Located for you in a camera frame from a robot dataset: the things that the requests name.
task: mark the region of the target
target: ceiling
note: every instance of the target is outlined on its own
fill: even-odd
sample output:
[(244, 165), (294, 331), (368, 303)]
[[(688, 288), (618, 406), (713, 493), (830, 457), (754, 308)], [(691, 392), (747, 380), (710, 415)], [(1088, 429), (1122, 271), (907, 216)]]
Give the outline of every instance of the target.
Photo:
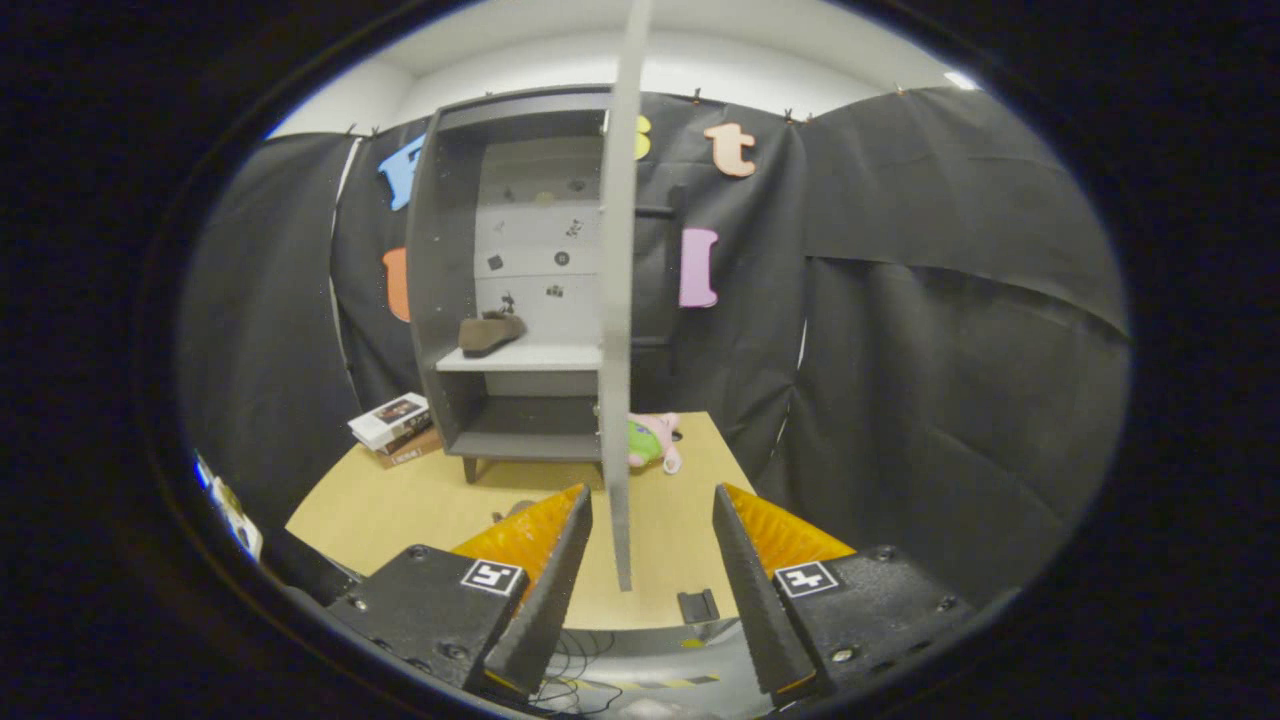
[[(627, 0), (486, 0), (454, 12), (378, 55), (413, 76), (547, 37), (621, 32)], [(948, 68), (906, 40), (822, 0), (654, 0), (653, 31), (759, 45), (882, 90), (946, 83)]]

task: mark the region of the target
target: stack of books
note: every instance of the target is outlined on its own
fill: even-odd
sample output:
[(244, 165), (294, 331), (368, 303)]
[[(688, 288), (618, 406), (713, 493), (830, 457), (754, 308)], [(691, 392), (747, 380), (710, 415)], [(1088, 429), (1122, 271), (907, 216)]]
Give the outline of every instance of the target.
[(387, 468), (440, 447), (426, 398), (407, 392), (347, 423), (352, 434)]

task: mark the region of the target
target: cable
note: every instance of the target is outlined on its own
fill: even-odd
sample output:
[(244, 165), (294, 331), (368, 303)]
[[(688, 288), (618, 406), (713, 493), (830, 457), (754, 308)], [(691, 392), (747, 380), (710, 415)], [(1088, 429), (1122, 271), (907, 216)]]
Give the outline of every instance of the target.
[(595, 682), (595, 680), (591, 680), (591, 683), (593, 683), (593, 684), (596, 684), (596, 685), (608, 685), (608, 687), (611, 687), (611, 688), (613, 688), (613, 689), (618, 691), (618, 694), (616, 694), (616, 696), (611, 697), (611, 698), (609, 698), (609, 702), (605, 702), (605, 703), (604, 703), (604, 707), (602, 707), (602, 708), (599, 708), (599, 710), (591, 710), (591, 711), (588, 711), (588, 712), (580, 712), (579, 715), (595, 715), (596, 712), (604, 712), (605, 710), (608, 710), (608, 708), (609, 708), (609, 706), (611, 706), (611, 705), (613, 705), (613, 701), (616, 701), (616, 700), (618, 700), (620, 697), (622, 697), (622, 688), (620, 688), (620, 687), (617, 687), (617, 685), (609, 685), (609, 683), (598, 683), (598, 682)]
[[(622, 694), (623, 694), (622, 688), (620, 688), (617, 685), (613, 685), (613, 684), (609, 684), (609, 683), (602, 683), (602, 682), (591, 680), (591, 683), (590, 683), (591, 685), (604, 685), (604, 687), (613, 688), (614, 691), (617, 691), (617, 694), (614, 694), (613, 697), (611, 697), (608, 700), (608, 702), (604, 703), (604, 707), (600, 707), (599, 710), (591, 710), (591, 711), (588, 711), (588, 712), (581, 712), (581, 711), (579, 711), (579, 712), (570, 712), (570, 711), (563, 711), (563, 710), (549, 710), (549, 708), (544, 708), (544, 707), (536, 707), (536, 703), (548, 702), (548, 701), (553, 701), (553, 700), (559, 700), (562, 697), (570, 697), (570, 696), (573, 697), (573, 702), (570, 705), (570, 707), (581, 707), (581, 696), (579, 696), (577, 682), (586, 673), (586, 669), (591, 665), (591, 662), (594, 662), (602, 655), (604, 655), (604, 653), (609, 652), (611, 650), (613, 650), (613, 646), (617, 643), (617, 633), (613, 633), (613, 632), (609, 633), (609, 643), (607, 646), (604, 646), (603, 648), (600, 647), (600, 643), (596, 639), (595, 633), (593, 630), (588, 630), (586, 633), (591, 638), (591, 652), (590, 653), (586, 652), (586, 647), (571, 632), (564, 630), (561, 634), (561, 639), (559, 639), (559, 642), (557, 642), (556, 650), (561, 651), (561, 647), (563, 646), (563, 651), (561, 651), (561, 652), (563, 652), (563, 655), (566, 657), (564, 666), (559, 670), (559, 673), (557, 673), (556, 675), (549, 676), (547, 680), (544, 680), (543, 687), (539, 689), (538, 697), (530, 703), (530, 705), (535, 706), (534, 710), (539, 710), (539, 711), (547, 712), (547, 715), (544, 715), (544, 717), (571, 716), (571, 715), (572, 716), (585, 716), (585, 715), (594, 715), (596, 712), (604, 712), (605, 710), (608, 710), (613, 705), (613, 702), (616, 700), (618, 700), (620, 697), (622, 697)], [(572, 650), (570, 650), (570, 647), (568, 647), (570, 643), (572, 643), (577, 648), (576, 653)], [(579, 659), (582, 660), (582, 666), (577, 669), (577, 673), (572, 678), (568, 678), (566, 680), (566, 675), (570, 673), (570, 667), (572, 667), (575, 657), (579, 657)], [(559, 683), (559, 684), (562, 684), (562, 685), (564, 685), (566, 688), (570, 688), (570, 689), (567, 692), (563, 692), (563, 693), (553, 694), (553, 696), (549, 696), (549, 697), (543, 697), (543, 693), (547, 692), (548, 685), (550, 685), (552, 683)]]

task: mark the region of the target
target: shoe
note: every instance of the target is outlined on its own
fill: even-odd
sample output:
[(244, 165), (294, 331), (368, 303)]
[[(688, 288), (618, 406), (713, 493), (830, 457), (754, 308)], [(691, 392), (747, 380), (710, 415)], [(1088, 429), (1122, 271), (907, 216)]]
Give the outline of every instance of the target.
[(516, 315), (489, 311), (480, 319), (462, 320), (458, 347), (465, 357), (484, 357), (503, 345), (525, 334), (525, 322)]

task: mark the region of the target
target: black curtain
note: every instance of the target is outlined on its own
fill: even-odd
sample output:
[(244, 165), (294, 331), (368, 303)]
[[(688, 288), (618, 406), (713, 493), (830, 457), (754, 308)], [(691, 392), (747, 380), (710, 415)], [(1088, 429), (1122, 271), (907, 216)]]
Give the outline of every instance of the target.
[(329, 293), (338, 181), (352, 140), (268, 141), (200, 238), (179, 309), (186, 433), (248, 516), (280, 528), (351, 448), (360, 414)]
[[(669, 190), (685, 186), (686, 227), (719, 236), (712, 249), (718, 301), (676, 314), (673, 359), (634, 356), (631, 404), (639, 413), (708, 411), (748, 478), (768, 495), (762, 473), (786, 416), (804, 320), (804, 147), (794, 126), (762, 110), (649, 92), (641, 108), (653, 129), (649, 154), (637, 163), (636, 204), (666, 205)], [(755, 137), (742, 150), (755, 163), (745, 178), (712, 163), (703, 132), (724, 123)], [(641, 255), (653, 243), (648, 233), (662, 232), (655, 225), (637, 224)], [(649, 275), (660, 272), (637, 259), (636, 287), (657, 284)], [(664, 311), (637, 300), (640, 315)]]
[(361, 141), (338, 202), (333, 287), (343, 346), (361, 407), (372, 410), (406, 392), (422, 392), (410, 324), (388, 305), (384, 258), (403, 249), (408, 208), (392, 210), (392, 187), (378, 167), (426, 132), (430, 118)]
[(1065, 542), (1119, 438), (1130, 346), (1107, 237), (982, 92), (876, 97), (800, 136), (808, 331), (782, 497), (984, 602)]

